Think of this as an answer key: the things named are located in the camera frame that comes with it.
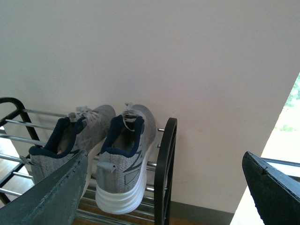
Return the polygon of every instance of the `green foliage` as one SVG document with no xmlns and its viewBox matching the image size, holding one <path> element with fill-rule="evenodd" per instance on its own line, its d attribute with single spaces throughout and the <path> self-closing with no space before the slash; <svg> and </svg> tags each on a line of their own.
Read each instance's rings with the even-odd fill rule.
<svg viewBox="0 0 300 225">
<path fill-rule="evenodd" d="M 283 125 L 283 127 L 281 127 L 281 128 L 275 127 L 275 129 L 278 129 L 280 131 L 287 131 L 287 132 L 297 131 L 297 129 L 295 129 L 294 127 L 291 127 L 289 125 Z"/>
<path fill-rule="evenodd" d="M 300 100 L 300 74 L 298 75 L 294 86 L 292 87 L 291 93 L 287 98 L 285 106 L 294 107 L 295 103 Z"/>
</svg>

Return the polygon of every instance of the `wooden floor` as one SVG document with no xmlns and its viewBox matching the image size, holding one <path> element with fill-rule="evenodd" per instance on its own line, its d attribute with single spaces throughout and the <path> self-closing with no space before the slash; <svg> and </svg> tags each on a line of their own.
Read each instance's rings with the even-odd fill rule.
<svg viewBox="0 0 300 225">
<path fill-rule="evenodd" d="M 13 144 L 11 143 L 11 141 L 9 139 L 0 138 L 0 153 L 18 157 L 17 151 L 15 150 Z M 0 180 L 4 176 L 6 176 L 7 173 L 10 172 L 17 164 L 18 164 L 17 162 L 0 159 Z M 23 167 L 23 169 L 21 169 L 20 172 L 24 173 L 24 174 L 28 174 L 25 167 Z M 23 194 L 24 192 L 29 190 L 33 185 L 34 184 L 31 179 L 14 176 L 3 188 Z M 12 195 L 7 195 L 7 196 L 11 201 L 16 198 L 16 196 L 12 196 Z M 0 208 L 1 207 L 4 207 L 4 204 L 0 201 Z M 94 204 L 94 207 L 88 207 L 88 206 L 79 204 L 78 208 L 82 209 L 82 210 L 94 212 L 97 214 L 101 214 L 101 215 L 109 215 L 110 217 L 118 218 L 118 219 L 125 220 L 128 222 L 134 223 L 134 224 L 138 224 L 138 225 L 153 225 L 154 224 L 153 222 L 149 222 L 149 221 L 145 221 L 145 220 L 137 219 L 137 218 L 133 218 L 133 217 L 128 217 L 125 215 L 106 214 L 106 213 L 102 212 L 96 206 L 96 204 Z M 93 223 L 93 222 L 90 222 L 87 220 L 75 218 L 72 224 L 73 225 L 97 225 L 99 223 Z M 205 224 L 200 224 L 200 223 L 172 217 L 172 218 L 170 218 L 170 225 L 205 225 Z"/>
</svg>

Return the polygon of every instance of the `white wall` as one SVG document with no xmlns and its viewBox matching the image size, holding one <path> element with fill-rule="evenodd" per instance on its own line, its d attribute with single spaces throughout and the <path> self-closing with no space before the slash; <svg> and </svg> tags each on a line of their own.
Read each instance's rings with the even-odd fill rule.
<svg viewBox="0 0 300 225">
<path fill-rule="evenodd" d="M 172 200 L 235 212 L 300 71 L 298 1 L 0 3 L 0 93 L 27 108 L 131 101 L 178 119 Z"/>
</svg>

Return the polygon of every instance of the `gray sneaker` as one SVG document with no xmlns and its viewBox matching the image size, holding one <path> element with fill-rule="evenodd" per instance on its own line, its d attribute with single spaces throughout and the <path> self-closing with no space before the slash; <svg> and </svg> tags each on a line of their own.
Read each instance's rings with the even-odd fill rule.
<svg viewBox="0 0 300 225">
<path fill-rule="evenodd" d="M 155 120 L 145 106 L 127 105 L 112 119 L 96 173 L 96 203 L 102 211 L 124 214 L 138 207 L 146 187 L 146 165 L 157 144 Z"/>
<path fill-rule="evenodd" d="M 100 152 L 101 141 L 107 136 L 110 121 L 116 114 L 110 105 L 102 105 L 94 110 L 78 107 L 76 110 L 77 113 L 71 112 L 57 121 L 44 148 L 34 146 L 29 149 L 31 161 L 22 158 L 31 165 L 35 184 L 56 171 L 76 153 L 86 150 L 89 167 L 85 192 L 90 182 L 92 160 Z"/>
</svg>

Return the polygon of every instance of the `black metal frame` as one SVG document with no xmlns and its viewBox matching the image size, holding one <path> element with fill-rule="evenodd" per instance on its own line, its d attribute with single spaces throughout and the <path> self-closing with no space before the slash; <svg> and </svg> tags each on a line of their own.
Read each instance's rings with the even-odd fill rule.
<svg viewBox="0 0 300 225">
<path fill-rule="evenodd" d="M 7 123 L 6 120 L 12 120 L 18 115 L 21 116 L 23 122 L 31 123 L 31 120 L 21 101 L 12 97 L 2 97 L 0 98 L 0 104 L 2 103 L 12 103 L 16 106 L 16 110 L 14 110 L 12 113 L 2 118 L 0 120 L 0 126 L 4 126 Z M 32 140 L 39 141 L 39 137 L 35 131 L 35 128 L 29 126 L 26 126 L 26 128 Z M 155 169 L 152 169 L 152 171 L 155 171 L 154 191 L 153 191 L 155 225 L 169 224 L 176 132 L 177 132 L 177 119 L 169 118 L 164 129 L 164 134 L 161 140 L 161 144 L 159 146 L 156 167 Z M 19 171 L 23 166 L 24 166 L 23 163 L 19 163 L 10 173 L 8 173 L 5 176 L 5 178 L 0 181 L 0 188 L 2 188 L 14 176 L 14 172 Z M 0 199 L 4 204 L 10 202 L 6 194 L 3 192 L 0 192 Z"/>
</svg>

